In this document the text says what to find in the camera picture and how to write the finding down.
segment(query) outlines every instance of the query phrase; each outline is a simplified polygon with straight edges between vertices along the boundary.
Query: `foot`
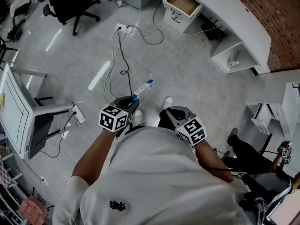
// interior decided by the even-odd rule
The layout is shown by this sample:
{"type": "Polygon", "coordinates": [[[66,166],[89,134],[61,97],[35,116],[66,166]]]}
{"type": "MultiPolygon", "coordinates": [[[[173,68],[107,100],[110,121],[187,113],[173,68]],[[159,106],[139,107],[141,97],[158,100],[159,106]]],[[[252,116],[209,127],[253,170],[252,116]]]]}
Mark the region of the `foot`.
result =
{"type": "Polygon", "coordinates": [[[230,157],[230,151],[227,151],[224,156],[222,157],[222,161],[225,159],[225,158],[229,158],[230,157]]]}
{"type": "Polygon", "coordinates": [[[227,139],[227,143],[231,146],[231,140],[230,140],[230,138],[232,137],[232,136],[235,136],[235,135],[237,135],[238,134],[238,129],[235,127],[232,131],[231,131],[231,133],[230,133],[230,135],[229,135],[229,137],[228,137],[228,139],[227,139]]]}
{"type": "Polygon", "coordinates": [[[167,109],[168,107],[173,106],[173,98],[171,97],[166,97],[163,103],[163,109],[167,109]]]}
{"type": "Polygon", "coordinates": [[[145,126],[145,115],[140,109],[135,112],[135,124],[138,126],[145,126]]]}

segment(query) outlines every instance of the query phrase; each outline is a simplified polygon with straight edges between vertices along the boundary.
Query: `chair base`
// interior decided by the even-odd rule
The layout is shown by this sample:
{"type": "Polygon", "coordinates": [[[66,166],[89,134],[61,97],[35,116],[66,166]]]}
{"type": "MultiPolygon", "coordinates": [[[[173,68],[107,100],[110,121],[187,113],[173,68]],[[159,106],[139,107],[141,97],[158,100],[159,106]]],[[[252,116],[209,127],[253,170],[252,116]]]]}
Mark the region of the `chair base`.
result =
{"type": "MultiPolygon", "coordinates": [[[[92,4],[91,4],[91,6],[94,5],[95,3],[98,3],[98,4],[99,4],[99,3],[100,3],[100,0],[95,0],[95,1],[93,1],[92,4]]],[[[85,15],[85,16],[88,16],[88,17],[93,17],[93,18],[96,19],[96,22],[99,22],[99,21],[100,21],[100,17],[99,17],[99,16],[96,16],[96,15],[94,15],[94,14],[92,14],[92,13],[83,12],[81,15],[78,15],[78,16],[76,17],[75,24],[74,24],[74,28],[73,28],[73,33],[72,33],[73,36],[75,36],[75,37],[78,35],[78,33],[76,32],[76,28],[77,28],[79,19],[80,19],[80,17],[81,17],[82,15],[85,15]]]]}

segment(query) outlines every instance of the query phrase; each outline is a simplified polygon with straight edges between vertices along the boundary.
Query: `black pants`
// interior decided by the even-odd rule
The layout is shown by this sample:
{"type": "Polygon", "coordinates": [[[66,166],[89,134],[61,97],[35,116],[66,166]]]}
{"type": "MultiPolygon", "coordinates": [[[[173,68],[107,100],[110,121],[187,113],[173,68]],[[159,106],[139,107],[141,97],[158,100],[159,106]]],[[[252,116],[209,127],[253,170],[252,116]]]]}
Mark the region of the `black pants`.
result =
{"type": "MultiPolygon", "coordinates": [[[[172,124],[171,120],[169,119],[169,117],[166,113],[166,110],[161,111],[159,114],[159,117],[160,117],[160,121],[159,121],[158,127],[167,128],[167,129],[170,129],[173,131],[175,130],[176,127],[172,124]]],[[[130,129],[129,131],[127,131],[125,133],[125,135],[127,135],[128,133],[131,133],[132,131],[135,131],[139,128],[143,128],[143,126],[136,126],[132,129],[130,129]]]]}
{"type": "Polygon", "coordinates": [[[272,162],[260,155],[250,144],[232,136],[230,145],[237,158],[227,157],[223,160],[229,168],[238,169],[248,173],[267,173],[272,162]]]}
{"type": "Polygon", "coordinates": [[[15,10],[15,16],[19,16],[19,15],[28,13],[30,6],[31,6],[31,0],[29,1],[29,3],[25,3],[22,6],[20,6],[19,8],[17,8],[15,10]]]}

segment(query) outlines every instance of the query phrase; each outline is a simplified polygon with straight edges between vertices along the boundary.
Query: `red brick wall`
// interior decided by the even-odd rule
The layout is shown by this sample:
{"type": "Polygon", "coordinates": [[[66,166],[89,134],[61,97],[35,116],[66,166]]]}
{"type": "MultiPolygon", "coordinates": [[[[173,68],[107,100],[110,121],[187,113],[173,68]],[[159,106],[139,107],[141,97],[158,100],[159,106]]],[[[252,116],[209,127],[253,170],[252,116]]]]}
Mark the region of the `red brick wall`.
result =
{"type": "Polygon", "coordinates": [[[271,71],[300,69],[300,0],[241,0],[272,38],[271,71]]]}

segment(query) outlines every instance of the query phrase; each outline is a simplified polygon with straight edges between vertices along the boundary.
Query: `bottle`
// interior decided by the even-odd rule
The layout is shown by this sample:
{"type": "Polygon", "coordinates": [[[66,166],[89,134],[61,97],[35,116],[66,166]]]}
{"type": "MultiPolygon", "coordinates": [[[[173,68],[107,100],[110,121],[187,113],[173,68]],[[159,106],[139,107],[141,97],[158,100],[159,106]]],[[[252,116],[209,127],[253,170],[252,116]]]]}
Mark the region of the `bottle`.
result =
{"type": "Polygon", "coordinates": [[[123,7],[123,5],[122,5],[122,0],[117,0],[117,4],[118,4],[118,7],[123,7]]]}
{"type": "Polygon", "coordinates": [[[227,64],[227,66],[228,66],[229,68],[232,68],[232,67],[236,67],[236,66],[239,65],[239,64],[240,64],[239,61],[232,61],[232,62],[229,62],[229,63],[227,64]]]}

